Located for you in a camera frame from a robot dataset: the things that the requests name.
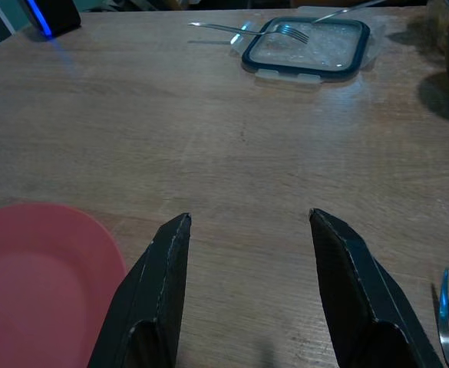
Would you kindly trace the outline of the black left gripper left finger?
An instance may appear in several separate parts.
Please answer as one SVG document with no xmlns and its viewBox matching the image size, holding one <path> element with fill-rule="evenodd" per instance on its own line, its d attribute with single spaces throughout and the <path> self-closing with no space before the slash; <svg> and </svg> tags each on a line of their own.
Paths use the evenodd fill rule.
<svg viewBox="0 0 449 368">
<path fill-rule="evenodd" d="M 161 225 L 118 286 L 90 367 L 173 367 L 183 315 L 191 217 Z"/>
</svg>

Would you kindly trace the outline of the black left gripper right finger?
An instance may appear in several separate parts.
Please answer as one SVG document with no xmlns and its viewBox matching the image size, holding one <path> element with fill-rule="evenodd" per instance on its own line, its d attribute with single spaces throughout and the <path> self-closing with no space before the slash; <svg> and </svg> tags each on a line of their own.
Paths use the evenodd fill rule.
<svg viewBox="0 0 449 368">
<path fill-rule="evenodd" d="M 319 293 L 340 367 L 440 367 L 403 290 L 346 222 L 311 209 Z"/>
</svg>

